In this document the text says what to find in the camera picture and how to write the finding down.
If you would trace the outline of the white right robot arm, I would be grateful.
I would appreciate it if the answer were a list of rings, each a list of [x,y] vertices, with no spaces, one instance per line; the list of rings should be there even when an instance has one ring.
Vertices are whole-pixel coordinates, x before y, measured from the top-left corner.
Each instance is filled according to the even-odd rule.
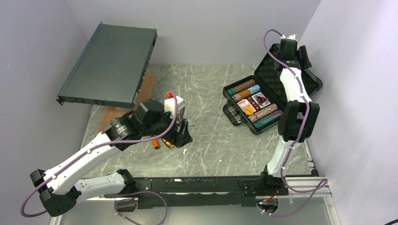
[[[259,190],[269,195],[284,187],[289,157],[313,132],[320,106],[310,95],[322,87],[322,81],[309,70],[312,65],[306,47],[298,46],[294,35],[282,36],[279,44],[272,45],[264,64],[265,71],[259,72],[259,76],[282,112],[276,151],[258,183]]]

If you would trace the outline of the red black triangular button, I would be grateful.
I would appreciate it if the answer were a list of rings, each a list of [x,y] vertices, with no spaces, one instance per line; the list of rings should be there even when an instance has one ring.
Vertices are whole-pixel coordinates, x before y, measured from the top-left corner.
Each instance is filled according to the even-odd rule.
[[[262,95],[256,95],[256,96],[255,96],[255,99],[257,100],[258,105],[260,106],[260,108],[264,108],[264,107],[266,107],[266,106],[269,105],[268,99],[265,98],[265,97],[262,96]]]

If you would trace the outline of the red playing card deck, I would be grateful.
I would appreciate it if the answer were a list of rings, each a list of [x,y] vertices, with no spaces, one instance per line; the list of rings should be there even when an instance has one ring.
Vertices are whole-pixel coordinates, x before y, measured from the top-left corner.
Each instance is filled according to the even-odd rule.
[[[254,106],[247,99],[242,99],[237,104],[242,109],[243,112],[244,112],[244,109],[247,108],[247,107],[253,108],[255,110],[255,112],[256,112],[256,109],[254,108]]]

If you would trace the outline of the yellow dealer button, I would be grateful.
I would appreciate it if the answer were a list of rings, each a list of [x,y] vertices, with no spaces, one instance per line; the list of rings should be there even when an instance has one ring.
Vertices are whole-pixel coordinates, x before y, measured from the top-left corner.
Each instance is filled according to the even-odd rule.
[[[246,115],[253,115],[255,110],[253,108],[251,108],[251,107],[247,107],[247,108],[244,109],[244,112],[245,112]]]

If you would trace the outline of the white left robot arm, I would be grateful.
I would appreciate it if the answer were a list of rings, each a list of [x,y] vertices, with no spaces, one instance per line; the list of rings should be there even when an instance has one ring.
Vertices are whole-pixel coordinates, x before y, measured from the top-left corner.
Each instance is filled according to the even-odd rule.
[[[184,118],[185,105],[185,100],[178,96],[164,102],[146,100],[136,110],[113,119],[64,162],[48,170],[34,170],[30,178],[45,212],[57,217],[86,199],[106,194],[128,197],[136,192],[136,181],[126,169],[97,178],[87,178],[86,174],[137,143],[157,138],[177,148],[191,143],[188,120]]]

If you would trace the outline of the black poker set case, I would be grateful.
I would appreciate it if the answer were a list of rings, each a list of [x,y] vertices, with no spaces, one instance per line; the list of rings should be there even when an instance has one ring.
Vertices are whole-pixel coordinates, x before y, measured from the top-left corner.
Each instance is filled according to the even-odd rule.
[[[227,99],[227,103],[223,106],[223,112],[232,125],[238,126],[244,123],[253,134],[259,135],[278,123],[282,111],[286,107],[287,97],[283,83],[274,70],[274,62],[266,54],[253,75],[247,76],[223,88],[222,93]],[[249,119],[249,116],[244,114],[237,103],[242,99],[247,99],[254,106],[256,109],[255,113],[257,113],[263,108],[261,109],[251,96],[259,91],[269,99],[271,102],[269,106],[275,104],[277,109],[253,122]]]

